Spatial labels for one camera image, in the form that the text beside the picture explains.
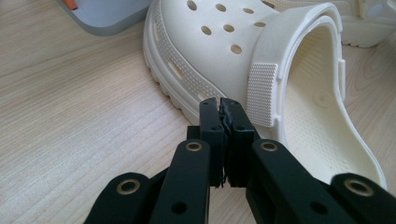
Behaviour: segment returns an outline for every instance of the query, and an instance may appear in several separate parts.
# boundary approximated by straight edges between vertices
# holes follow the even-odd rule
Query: clog ventilation hole
[[[187,7],[188,7],[191,11],[196,11],[196,10],[198,10],[198,6],[197,6],[197,5],[195,4],[195,2],[192,1],[192,0],[188,0],[188,1],[187,1]],[[226,11],[227,11],[227,7],[224,6],[223,4],[215,4],[215,8],[216,8],[218,11],[220,11],[220,12],[226,12]],[[247,14],[254,14],[254,10],[251,9],[251,8],[244,7],[244,8],[241,8],[241,9],[242,9],[245,13],[247,13]],[[256,27],[264,27],[264,26],[265,26],[265,23],[262,22],[262,21],[257,21],[257,22],[255,22],[253,25],[256,26]],[[232,33],[232,32],[235,31],[235,28],[234,28],[231,24],[224,24],[224,25],[223,25],[223,29],[224,29],[224,31],[227,32],[227,33]],[[212,35],[212,30],[211,30],[208,26],[206,26],[206,25],[201,26],[201,31],[202,31],[205,35]],[[237,44],[231,45],[231,46],[230,46],[230,50],[231,50],[231,52],[234,53],[234,54],[240,54],[240,53],[242,53],[242,48],[241,48],[239,45],[237,45]]]

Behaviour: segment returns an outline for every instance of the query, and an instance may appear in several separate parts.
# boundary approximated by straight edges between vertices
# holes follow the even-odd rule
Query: white shoe
[[[336,7],[282,13],[260,0],[154,0],[144,33],[146,62],[192,124],[198,105],[241,103],[263,138],[284,144],[314,177],[385,177],[343,105],[345,61]]]
[[[331,2],[341,14],[343,44],[368,48],[396,31],[396,0],[263,0],[278,11]]]

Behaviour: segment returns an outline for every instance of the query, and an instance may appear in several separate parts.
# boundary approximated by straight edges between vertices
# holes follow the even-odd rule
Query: bolt hole
[[[326,215],[329,213],[327,207],[322,203],[312,202],[311,209],[314,210],[314,212],[322,215]]]
[[[245,7],[243,10],[244,10],[244,12],[246,12],[247,14],[253,14],[253,13],[254,13],[253,9],[251,9],[251,8]]]
[[[277,146],[270,142],[263,142],[260,144],[260,147],[267,151],[276,151],[277,150]]]
[[[347,179],[344,181],[344,185],[347,189],[360,196],[371,197],[374,195],[374,191],[370,186],[357,179]]]
[[[206,35],[212,35],[212,31],[209,29],[209,27],[207,26],[202,26],[201,27],[202,32],[204,32],[204,34]]]
[[[258,21],[258,22],[256,22],[256,23],[254,23],[254,25],[257,26],[257,27],[264,27],[264,26],[265,26],[265,23],[262,22],[262,21]]]
[[[235,29],[233,28],[233,26],[231,26],[231,25],[229,25],[229,24],[225,24],[225,25],[223,26],[223,28],[224,28],[225,31],[227,31],[227,32],[229,32],[229,33],[233,32],[233,31],[235,30]]]
[[[187,211],[187,205],[185,203],[174,203],[171,209],[173,213],[181,215]]]
[[[192,142],[186,145],[186,149],[188,151],[199,151],[202,149],[202,145],[199,143]]]
[[[218,9],[218,11],[222,12],[225,12],[227,10],[227,8],[222,4],[216,4],[216,8]]]
[[[191,1],[191,0],[187,1],[187,6],[192,11],[195,11],[197,9],[197,5],[194,3],[194,1]]]
[[[136,179],[127,179],[117,185],[117,192],[122,195],[135,193],[140,188],[140,182]]]
[[[239,46],[237,46],[237,45],[231,45],[231,51],[232,51],[234,54],[240,54],[240,53],[242,53],[241,47],[239,47]]]

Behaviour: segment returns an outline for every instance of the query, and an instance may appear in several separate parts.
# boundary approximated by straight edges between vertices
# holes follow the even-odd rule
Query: wooden table
[[[53,0],[1,1],[1,223],[81,223],[113,177],[169,165],[189,123],[145,66],[143,26],[99,37]],[[396,35],[344,58],[347,111],[396,195]],[[244,191],[212,190],[209,220],[254,223]]]

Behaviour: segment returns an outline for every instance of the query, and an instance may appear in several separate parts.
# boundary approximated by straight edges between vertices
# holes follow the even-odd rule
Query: orange object
[[[70,10],[75,10],[78,8],[75,0],[62,0],[64,4],[70,9]]]

